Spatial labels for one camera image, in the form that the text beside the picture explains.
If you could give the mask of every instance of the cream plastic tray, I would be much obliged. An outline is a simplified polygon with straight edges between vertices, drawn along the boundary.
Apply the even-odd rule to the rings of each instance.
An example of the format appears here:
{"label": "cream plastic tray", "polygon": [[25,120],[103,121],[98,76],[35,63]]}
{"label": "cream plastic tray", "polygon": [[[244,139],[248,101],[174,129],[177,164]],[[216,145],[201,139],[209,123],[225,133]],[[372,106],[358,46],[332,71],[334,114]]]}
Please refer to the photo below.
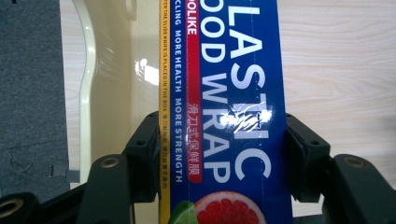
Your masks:
{"label": "cream plastic tray", "polygon": [[[91,164],[121,153],[134,130],[158,110],[159,2],[74,0],[86,67],[80,89],[80,181]],[[137,223],[157,223],[158,203],[135,206]]]}

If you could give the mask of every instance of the gray carpet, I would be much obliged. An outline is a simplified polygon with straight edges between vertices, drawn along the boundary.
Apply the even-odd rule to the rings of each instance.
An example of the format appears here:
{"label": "gray carpet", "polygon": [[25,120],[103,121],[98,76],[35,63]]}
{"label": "gray carpet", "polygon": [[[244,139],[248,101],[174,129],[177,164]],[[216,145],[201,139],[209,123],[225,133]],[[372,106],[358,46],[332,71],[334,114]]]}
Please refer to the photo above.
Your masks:
{"label": "gray carpet", "polygon": [[67,163],[57,0],[0,0],[0,194],[45,202],[69,189],[49,165]]}

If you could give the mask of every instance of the wooden table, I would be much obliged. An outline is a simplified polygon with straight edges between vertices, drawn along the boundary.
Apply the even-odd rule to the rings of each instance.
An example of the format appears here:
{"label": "wooden table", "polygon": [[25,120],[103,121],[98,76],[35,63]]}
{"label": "wooden table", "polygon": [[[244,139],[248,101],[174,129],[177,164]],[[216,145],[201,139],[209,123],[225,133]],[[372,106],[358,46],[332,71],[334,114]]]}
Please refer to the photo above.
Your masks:
{"label": "wooden table", "polygon": [[[69,160],[78,169],[85,46],[72,1],[60,3]],[[396,1],[279,0],[278,13],[287,111],[327,140],[332,156],[371,161],[395,189]],[[294,203],[293,212],[317,214],[320,205]]]}

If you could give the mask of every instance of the box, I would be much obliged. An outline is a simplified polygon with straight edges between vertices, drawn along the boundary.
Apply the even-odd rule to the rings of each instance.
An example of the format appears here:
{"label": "box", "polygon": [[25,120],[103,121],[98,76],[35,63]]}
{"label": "box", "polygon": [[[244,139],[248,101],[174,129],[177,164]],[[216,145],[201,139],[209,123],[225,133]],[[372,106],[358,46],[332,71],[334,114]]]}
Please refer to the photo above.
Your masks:
{"label": "box", "polygon": [[160,222],[292,223],[276,1],[160,11]]}

